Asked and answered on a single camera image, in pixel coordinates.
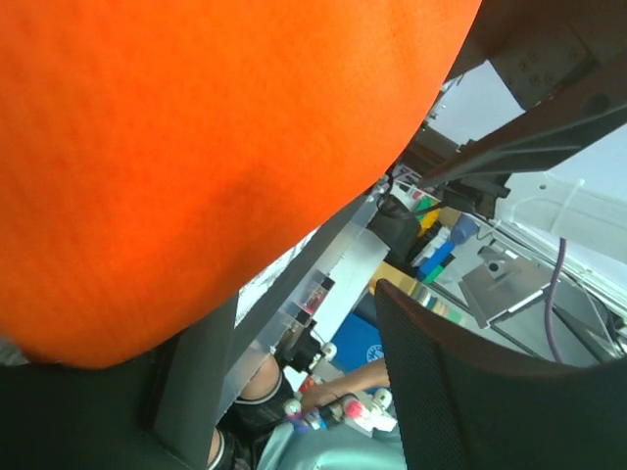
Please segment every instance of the teal fabric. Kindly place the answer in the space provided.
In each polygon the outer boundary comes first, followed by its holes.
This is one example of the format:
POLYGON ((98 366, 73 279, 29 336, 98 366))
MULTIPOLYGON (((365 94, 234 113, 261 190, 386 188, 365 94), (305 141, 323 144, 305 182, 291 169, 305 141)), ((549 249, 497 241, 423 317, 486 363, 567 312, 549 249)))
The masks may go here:
POLYGON ((262 455, 260 470, 403 470, 399 427, 375 431, 372 438, 340 425, 298 435, 290 423, 278 426, 262 455))

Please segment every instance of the orange object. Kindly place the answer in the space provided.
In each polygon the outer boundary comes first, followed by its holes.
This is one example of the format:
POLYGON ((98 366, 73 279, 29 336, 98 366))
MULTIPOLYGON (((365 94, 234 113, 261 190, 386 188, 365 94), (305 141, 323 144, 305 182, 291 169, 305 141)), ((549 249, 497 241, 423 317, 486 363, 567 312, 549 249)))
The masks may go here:
POLYGON ((102 367, 201 318, 400 154, 478 5, 5 1, 0 334, 102 367))

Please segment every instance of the person's hand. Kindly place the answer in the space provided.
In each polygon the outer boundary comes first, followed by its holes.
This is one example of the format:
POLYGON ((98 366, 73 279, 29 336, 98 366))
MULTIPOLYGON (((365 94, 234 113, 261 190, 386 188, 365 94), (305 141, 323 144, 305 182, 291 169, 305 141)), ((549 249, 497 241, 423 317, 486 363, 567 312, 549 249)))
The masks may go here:
POLYGON ((328 384, 313 385, 303 394, 303 399, 301 400, 303 412, 308 413, 314 408, 325 406, 338 398, 328 384))

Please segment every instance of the black shorts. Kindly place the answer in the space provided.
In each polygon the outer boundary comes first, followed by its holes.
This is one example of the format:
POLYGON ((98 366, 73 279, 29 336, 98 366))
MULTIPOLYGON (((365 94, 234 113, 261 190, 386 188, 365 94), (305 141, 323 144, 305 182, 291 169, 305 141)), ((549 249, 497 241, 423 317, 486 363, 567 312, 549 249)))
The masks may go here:
POLYGON ((294 390, 281 372, 276 387, 263 399, 238 399, 217 425, 221 445, 213 470, 254 470, 274 428, 285 422, 283 405, 294 390))

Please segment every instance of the white wheel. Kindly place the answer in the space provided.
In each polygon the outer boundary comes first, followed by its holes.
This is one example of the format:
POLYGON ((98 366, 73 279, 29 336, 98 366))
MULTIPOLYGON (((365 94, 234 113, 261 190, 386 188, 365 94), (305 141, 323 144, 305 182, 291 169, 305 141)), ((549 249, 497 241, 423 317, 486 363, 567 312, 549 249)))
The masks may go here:
POLYGON ((383 409, 388 409, 388 406, 392 404, 392 394, 387 389, 379 389, 374 393, 372 398, 375 403, 381 406, 383 409))
POLYGON ((283 405, 283 411, 285 411, 285 414, 288 416, 296 416, 303 411, 303 407, 297 399, 289 399, 283 405))
POLYGON ((324 354, 326 360, 333 360, 333 357, 337 354, 337 346, 333 343, 326 343, 322 346, 322 354, 324 354))

